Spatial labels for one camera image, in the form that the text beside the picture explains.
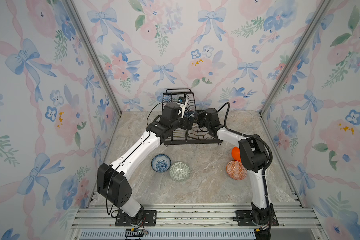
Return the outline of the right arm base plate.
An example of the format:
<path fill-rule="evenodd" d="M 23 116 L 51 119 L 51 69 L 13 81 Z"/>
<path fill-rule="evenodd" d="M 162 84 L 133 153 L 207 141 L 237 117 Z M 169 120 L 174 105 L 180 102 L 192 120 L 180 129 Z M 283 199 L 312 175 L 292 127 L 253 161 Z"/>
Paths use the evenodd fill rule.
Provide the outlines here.
<path fill-rule="evenodd" d="M 254 219 L 254 214 L 252 210 L 237 210 L 235 211 L 235 217 L 233 217 L 233 221 L 237 222 L 239 227 L 255 227 L 255 228 L 264 228 L 268 225 L 269 215 L 266 214 L 266 221 L 261 224 L 257 224 Z"/>

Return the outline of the blue floral bowl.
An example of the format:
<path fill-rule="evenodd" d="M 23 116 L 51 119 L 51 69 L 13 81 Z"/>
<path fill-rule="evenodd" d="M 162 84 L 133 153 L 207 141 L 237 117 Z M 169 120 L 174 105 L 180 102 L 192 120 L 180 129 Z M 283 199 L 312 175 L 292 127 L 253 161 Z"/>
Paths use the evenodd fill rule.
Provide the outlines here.
<path fill-rule="evenodd" d="M 156 155 L 151 161 L 152 169 L 157 173 L 163 173 L 170 169 L 172 161 L 165 154 Z"/>

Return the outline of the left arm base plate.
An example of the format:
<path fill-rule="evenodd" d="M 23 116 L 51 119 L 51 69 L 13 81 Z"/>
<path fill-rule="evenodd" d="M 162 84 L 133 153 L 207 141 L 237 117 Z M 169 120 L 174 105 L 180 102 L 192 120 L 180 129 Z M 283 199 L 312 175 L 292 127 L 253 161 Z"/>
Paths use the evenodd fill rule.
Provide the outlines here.
<path fill-rule="evenodd" d="M 143 210 L 138 212 L 135 217 L 127 215 L 125 212 L 118 211 L 116 216 L 116 227 L 154 227 L 157 222 L 156 210 Z"/>

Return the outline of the dark blue patterned bowl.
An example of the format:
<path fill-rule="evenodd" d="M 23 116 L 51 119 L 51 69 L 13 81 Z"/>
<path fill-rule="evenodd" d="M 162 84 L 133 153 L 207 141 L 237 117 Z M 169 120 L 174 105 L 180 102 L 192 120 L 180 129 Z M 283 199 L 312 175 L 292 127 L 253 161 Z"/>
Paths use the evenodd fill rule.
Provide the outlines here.
<path fill-rule="evenodd" d="M 197 113 L 195 111 L 187 111 L 184 114 L 184 118 L 193 118 L 195 119 L 197 117 Z"/>

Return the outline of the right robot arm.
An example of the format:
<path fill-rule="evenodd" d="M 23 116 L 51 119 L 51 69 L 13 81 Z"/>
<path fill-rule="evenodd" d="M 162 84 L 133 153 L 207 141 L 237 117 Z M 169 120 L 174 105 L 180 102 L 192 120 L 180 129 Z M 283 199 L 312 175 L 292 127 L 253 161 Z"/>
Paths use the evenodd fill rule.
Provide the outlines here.
<path fill-rule="evenodd" d="M 198 125 L 206 128 L 215 139 L 239 148 L 243 167 L 249 174 L 252 196 L 252 220 L 257 226 L 272 225 L 271 201 L 267 186 L 266 171 L 271 165 L 273 154 L 269 146 L 258 135 L 247 135 L 232 130 L 220 123 L 219 113 L 209 108 L 198 113 Z"/>

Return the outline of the green patterned bowl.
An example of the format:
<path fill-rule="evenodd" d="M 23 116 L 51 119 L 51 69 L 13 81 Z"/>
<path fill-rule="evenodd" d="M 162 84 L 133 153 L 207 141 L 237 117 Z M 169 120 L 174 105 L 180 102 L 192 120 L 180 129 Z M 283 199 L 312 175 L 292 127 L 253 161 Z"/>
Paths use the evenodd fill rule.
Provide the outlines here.
<path fill-rule="evenodd" d="M 189 179 L 190 167 L 183 162 L 176 162 L 170 167 L 170 177 L 177 182 L 184 182 Z"/>

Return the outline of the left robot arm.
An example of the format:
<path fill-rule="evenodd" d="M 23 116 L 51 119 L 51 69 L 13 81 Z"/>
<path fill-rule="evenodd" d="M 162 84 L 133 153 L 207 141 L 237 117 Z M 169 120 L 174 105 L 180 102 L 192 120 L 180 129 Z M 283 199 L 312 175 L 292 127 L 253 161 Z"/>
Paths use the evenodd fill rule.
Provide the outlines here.
<path fill-rule="evenodd" d="M 129 180 L 143 160 L 173 131 L 178 128 L 187 130 L 193 126 L 193 121 L 187 118 L 185 112 L 184 103 L 164 103 L 162 114 L 147 124 L 142 136 L 125 154 L 111 164 L 103 163 L 98 168 L 96 191 L 106 202 L 117 207 L 132 226 L 143 222 L 144 207 L 132 197 Z"/>

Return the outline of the black wire dish rack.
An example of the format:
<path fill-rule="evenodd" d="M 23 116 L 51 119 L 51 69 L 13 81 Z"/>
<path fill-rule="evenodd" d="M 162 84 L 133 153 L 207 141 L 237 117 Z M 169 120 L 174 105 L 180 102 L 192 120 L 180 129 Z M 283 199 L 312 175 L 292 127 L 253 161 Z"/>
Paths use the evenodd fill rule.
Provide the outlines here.
<path fill-rule="evenodd" d="M 166 103 L 185 104 L 184 118 L 187 121 L 185 127 L 174 130 L 171 135 L 164 140 L 165 146 L 170 145 L 201 145 L 218 144 L 222 141 L 209 135 L 206 127 L 199 127 L 201 112 L 196 106 L 194 93 L 191 89 L 167 89 L 163 93 L 163 104 Z"/>

